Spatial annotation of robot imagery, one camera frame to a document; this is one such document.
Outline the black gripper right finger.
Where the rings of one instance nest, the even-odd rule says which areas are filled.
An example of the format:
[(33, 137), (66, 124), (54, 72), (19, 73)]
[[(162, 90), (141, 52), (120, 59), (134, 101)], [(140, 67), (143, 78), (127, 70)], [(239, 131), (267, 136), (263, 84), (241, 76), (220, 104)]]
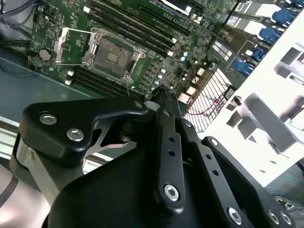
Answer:
[(213, 137), (200, 139), (181, 117), (176, 96), (165, 92), (165, 195), (168, 208), (185, 208), (185, 182), (194, 191), (196, 215), (210, 228), (293, 228), (295, 221)]

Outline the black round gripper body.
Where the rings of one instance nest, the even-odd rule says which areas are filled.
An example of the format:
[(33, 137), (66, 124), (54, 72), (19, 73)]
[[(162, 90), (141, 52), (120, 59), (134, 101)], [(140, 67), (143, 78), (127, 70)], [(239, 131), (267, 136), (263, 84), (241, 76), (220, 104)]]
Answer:
[(50, 228), (208, 228), (207, 215), (196, 215), (203, 200), (185, 182), (181, 213), (168, 208), (165, 166), (158, 154), (134, 149), (68, 184), (54, 201)]

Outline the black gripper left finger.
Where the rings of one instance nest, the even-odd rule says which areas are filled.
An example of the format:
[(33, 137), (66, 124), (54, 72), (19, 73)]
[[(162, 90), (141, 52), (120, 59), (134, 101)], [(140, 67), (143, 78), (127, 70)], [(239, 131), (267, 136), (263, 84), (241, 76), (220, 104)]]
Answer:
[(19, 162), (53, 205), (73, 181), (134, 149), (157, 153), (164, 167), (165, 92), (133, 97), (37, 103), (19, 127)]

